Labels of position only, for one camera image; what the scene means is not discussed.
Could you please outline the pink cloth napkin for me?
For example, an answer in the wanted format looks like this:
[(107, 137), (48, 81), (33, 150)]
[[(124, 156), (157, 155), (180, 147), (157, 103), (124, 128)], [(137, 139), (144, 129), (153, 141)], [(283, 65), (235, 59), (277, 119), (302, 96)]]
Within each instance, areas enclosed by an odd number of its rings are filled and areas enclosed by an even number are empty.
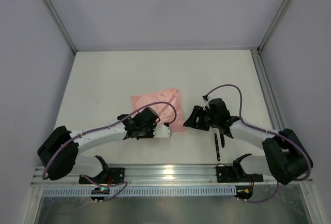
[[(130, 97), (132, 109), (136, 110), (142, 106), (154, 102), (168, 102), (176, 110), (176, 119), (170, 124), (173, 132), (182, 133), (186, 131), (184, 123), (184, 112), (182, 106), (182, 99), (178, 89), (169, 88), (163, 91), (146, 93), (141, 95), (134, 95)], [(165, 103), (159, 103), (150, 106), (160, 117), (162, 123), (170, 123), (174, 119), (174, 110), (171, 106)]]

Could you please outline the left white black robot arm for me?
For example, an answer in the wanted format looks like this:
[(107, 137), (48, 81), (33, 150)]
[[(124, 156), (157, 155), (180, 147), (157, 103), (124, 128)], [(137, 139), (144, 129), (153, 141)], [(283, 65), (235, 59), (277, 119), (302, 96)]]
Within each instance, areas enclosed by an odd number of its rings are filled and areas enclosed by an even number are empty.
[(113, 141), (170, 136), (169, 126), (162, 124), (150, 107), (135, 116), (122, 114), (116, 120), (90, 130), (68, 130), (59, 126), (37, 151), (44, 165), (42, 179), (56, 181), (69, 174), (78, 174), (82, 177), (81, 183), (105, 184), (111, 174), (108, 164), (100, 155), (84, 156), (84, 152)]

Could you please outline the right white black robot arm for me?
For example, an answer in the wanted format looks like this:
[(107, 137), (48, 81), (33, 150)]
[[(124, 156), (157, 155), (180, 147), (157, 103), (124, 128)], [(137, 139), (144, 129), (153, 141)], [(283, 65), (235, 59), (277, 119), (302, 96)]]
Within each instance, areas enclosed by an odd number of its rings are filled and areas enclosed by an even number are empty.
[(245, 176), (269, 175), (287, 185), (313, 168), (313, 162), (294, 131), (263, 130), (244, 124), (233, 116), (221, 98), (207, 101), (205, 107), (194, 106), (185, 127), (209, 131), (217, 129), (221, 137), (245, 141), (263, 150), (264, 155), (244, 154), (232, 162), (238, 180)]

